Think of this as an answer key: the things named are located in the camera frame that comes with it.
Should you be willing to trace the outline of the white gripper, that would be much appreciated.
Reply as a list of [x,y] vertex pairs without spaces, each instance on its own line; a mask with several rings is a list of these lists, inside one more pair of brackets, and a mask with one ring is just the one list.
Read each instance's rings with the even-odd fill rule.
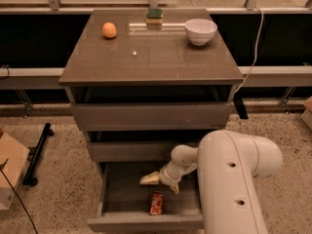
[[170,186],[175,195],[179,193],[179,178],[176,174],[172,174],[166,167],[163,167],[160,173],[153,172],[149,175],[145,175],[140,179],[139,183],[141,185],[156,185],[159,181]]

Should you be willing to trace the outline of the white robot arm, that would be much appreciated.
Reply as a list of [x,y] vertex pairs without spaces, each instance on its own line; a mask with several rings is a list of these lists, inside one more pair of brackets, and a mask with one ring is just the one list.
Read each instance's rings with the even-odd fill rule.
[[181,178],[195,171],[205,234],[268,234],[253,179],[276,174],[282,164],[272,140],[219,130],[196,147],[176,146],[171,161],[139,183],[163,183],[178,192]]

